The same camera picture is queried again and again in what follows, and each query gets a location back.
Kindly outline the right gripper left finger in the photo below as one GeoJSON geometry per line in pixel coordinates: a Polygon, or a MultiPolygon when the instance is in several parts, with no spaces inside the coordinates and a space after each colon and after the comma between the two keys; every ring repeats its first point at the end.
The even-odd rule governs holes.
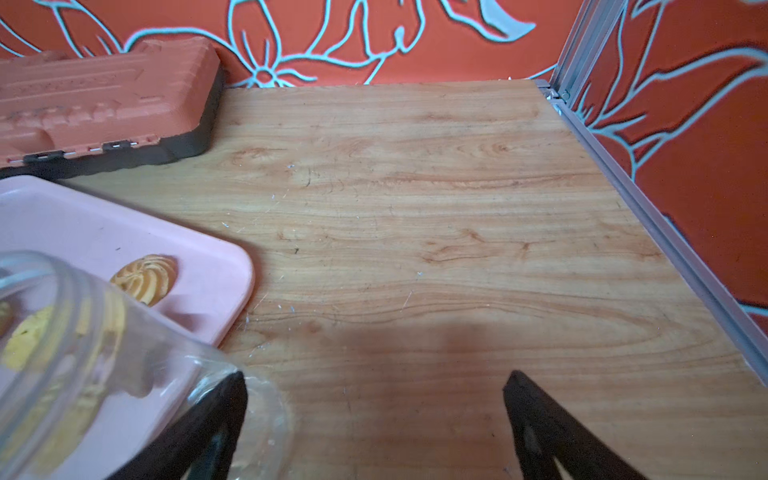
{"type": "Polygon", "coordinates": [[[225,479],[244,423],[242,372],[225,377],[112,479],[225,479]]]}

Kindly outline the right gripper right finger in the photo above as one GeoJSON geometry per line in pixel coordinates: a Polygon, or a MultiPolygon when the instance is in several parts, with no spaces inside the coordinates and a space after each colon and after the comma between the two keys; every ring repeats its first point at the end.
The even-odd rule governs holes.
{"type": "Polygon", "coordinates": [[[525,479],[646,479],[524,372],[511,372],[503,399],[525,479]]]}

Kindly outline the clear cookie jar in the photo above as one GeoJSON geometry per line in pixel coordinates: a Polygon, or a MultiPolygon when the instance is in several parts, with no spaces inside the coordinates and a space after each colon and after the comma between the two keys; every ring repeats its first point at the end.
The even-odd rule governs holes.
{"type": "Polygon", "coordinates": [[[1,256],[5,479],[112,479],[236,371],[248,402],[225,479],[275,479],[289,422],[273,383],[58,258],[1,256]]]}

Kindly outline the pink plastic tray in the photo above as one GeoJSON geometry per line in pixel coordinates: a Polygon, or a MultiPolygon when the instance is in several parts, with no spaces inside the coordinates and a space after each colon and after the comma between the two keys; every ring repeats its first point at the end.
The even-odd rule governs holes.
{"type": "Polygon", "coordinates": [[[137,259],[171,256],[175,285],[154,306],[141,304],[217,349],[254,286],[252,261],[235,244],[29,176],[1,183],[1,256],[15,251],[58,258],[111,285],[137,259]]]}

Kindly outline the yellow swirl cookie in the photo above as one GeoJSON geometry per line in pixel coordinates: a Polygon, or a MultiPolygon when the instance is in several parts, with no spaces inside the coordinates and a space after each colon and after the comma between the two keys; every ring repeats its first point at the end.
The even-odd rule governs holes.
{"type": "Polygon", "coordinates": [[[178,263],[173,257],[147,255],[122,267],[110,282],[138,302],[152,307],[168,295],[178,273],[178,263]]]}

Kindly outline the orange tool case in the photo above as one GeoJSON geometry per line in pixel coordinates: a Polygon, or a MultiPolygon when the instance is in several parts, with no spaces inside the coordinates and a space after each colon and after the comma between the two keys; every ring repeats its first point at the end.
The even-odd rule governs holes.
{"type": "Polygon", "coordinates": [[[128,53],[46,51],[1,62],[1,176],[72,178],[200,155],[225,72],[200,37],[128,53]]]}

